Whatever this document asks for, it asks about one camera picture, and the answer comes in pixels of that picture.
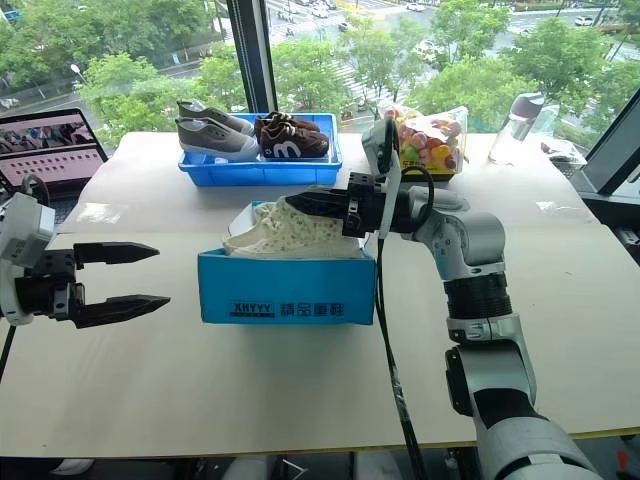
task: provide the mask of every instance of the window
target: window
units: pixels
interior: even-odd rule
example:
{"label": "window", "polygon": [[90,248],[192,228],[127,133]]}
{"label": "window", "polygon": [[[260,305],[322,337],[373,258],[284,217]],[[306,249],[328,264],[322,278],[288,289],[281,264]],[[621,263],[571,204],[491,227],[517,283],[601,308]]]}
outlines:
{"label": "window", "polygon": [[0,0],[0,115],[83,110],[113,151],[176,100],[247,109],[224,0]]}
{"label": "window", "polygon": [[343,132],[368,129],[381,104],[464,105],[471,132],[496,132],[540,90],[559,107],[554,135],[586,155],[640,88],[636,3],[269,1],[278,105],[332,112]]}

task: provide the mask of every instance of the laptop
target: laptop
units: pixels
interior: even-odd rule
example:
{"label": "laptop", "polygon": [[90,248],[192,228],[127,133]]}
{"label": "laptop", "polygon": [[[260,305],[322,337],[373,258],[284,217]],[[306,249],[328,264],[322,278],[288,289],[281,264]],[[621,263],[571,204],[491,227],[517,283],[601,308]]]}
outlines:
{"label": "laptop", "polygon": [[49,190],[56,225],[106,161],[80,109],[0,118],[0,185],[11,196],[21,190],[26,175],[39,177]]}

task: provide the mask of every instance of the laptop screen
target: laptop screen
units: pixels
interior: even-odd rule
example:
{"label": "laptop screen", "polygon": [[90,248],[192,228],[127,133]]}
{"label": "laptop screen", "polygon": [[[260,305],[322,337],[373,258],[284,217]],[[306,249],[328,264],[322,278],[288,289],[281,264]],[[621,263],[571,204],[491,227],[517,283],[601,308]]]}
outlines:
{"label": "laptop screen", "polygon": [[82,188],[106,158],[79,111],[0,118],[0,173],[8,189],[35,174],[56,191]]}

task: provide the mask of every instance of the blue basket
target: blue basket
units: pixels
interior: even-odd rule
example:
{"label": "blue basket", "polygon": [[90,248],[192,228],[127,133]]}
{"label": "blue basket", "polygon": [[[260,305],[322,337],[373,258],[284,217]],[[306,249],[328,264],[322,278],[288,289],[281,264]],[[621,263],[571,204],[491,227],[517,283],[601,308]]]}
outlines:
{"label": "blue basket", "polygon": [[[262,113],[237,113],[251,123]],[[329,138],[329,151],[320,158],[297,158],[295,162],[258,156],[255,162],[216,163],[213,155],[185,152],[178,168],[187,172],[198,187],[238,185],[333,185],[342,167],[336,117],[331,113],[295,113],[314,122]]]}

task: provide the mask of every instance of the plastic bag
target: plastic bag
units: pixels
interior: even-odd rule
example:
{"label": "plastic bag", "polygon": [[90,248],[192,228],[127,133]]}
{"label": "plastic bag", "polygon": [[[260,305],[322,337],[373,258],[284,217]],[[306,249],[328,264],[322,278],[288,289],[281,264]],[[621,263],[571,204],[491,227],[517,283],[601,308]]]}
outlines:
{"label": "plastic bag", "polygon": [[[400,167],[427,167],[435,180],[448,180],[462,171],[467,136],[466,107],[458,107],[435,115],[422,115],[402,105],[384,109],[393,116],[400,137]],[[409,175],[420,176],[419,171]]]}

